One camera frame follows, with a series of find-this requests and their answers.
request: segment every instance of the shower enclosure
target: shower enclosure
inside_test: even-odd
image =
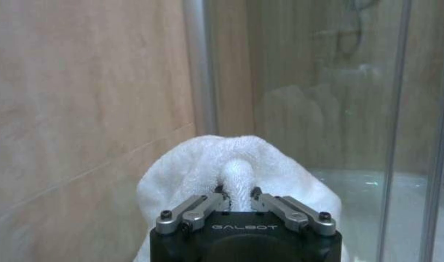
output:
[[[342,201],[352,261],[444,261],[444,0],[188,0],[198,134],[253,134]]]

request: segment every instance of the wall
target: wall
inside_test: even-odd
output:
[[[220,48],[249,52],[249,65],[237,72],[250,72],[250,85],[217,87],[252,94],[230,105],[252,107],[254,132],[245,133],[265,138],[309,168],[381,170],[386,162],[402,1],[354,1],[364,2],[374,4],[358,19],[346,5],[352,1],[245,0],[248,39],[226,33],[228,25],[213,30],[230,36],[218,53]],[[218,13],[233,16],[229,8]],[[402,171],[426,173],[438,117],[444,1],[413,1],[405,55],[396,163]],[[226,71],[217,75],[236,79]],[[224,119],[238,114],[220,110]]]
[[[130,261],[193,134],[181,1],[0,0],[0,261]]]

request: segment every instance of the metal bracket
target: metal bracket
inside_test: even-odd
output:
[[[156,219],[156,232],[160,234],[170,234],[177,230],[181,223],[184,212],[205,200],[205,196],[194,195],[186,199],[172,211],[164,210]]]
[[[302,227],[308,225],[308,217],[304,213],[293,210],[285,203],[269,194],[258,195],[257,199],[250,199],[250,207],[258,212],[270,211],[284,221],[285,227],[300,232]]]
[[[230,200],[222,193],[212,193],[194,209],[182,215],[184,223],[190,225],[190,231],[204,227],[204,221],[213,211],[224,211],[230,207]]]
[[[270,211],[284,221],[285,227],[300,232],[309,225],[314,232],[322,236],[336,233],[336,221],[328,212],[317,213],[290,196],[270,196],[262,194],[258,187],[252,191],[250,207],[258,212]]]
[[[336,233],[336,220],[328,212],[317,213],[310,207],[304,205],[290,196],[284,196],[281,199],[289,203],[294,209],[301,210],[301,212],[305,213],[309,225],[317,234],[322,236],[332,236]]]

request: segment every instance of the towel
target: towel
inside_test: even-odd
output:
[[[289,195],[317,212],[328,211],[340,227],[338,196],[268,142],[256,136],[200,136],[165,153],[138,182],[137,201],[148,234],[134,262],[149,261],[149,231],[160,212],[192,195],[209,194],[220,184],[230,197],[232,211],[250,211],[249,193],[258,186],[264,193]]]

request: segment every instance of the bathroom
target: bathroom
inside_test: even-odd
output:
[[[0,0],[0,261],[132,261],[204,134],[333,190],[352,261],[444,262],[444,0]]]

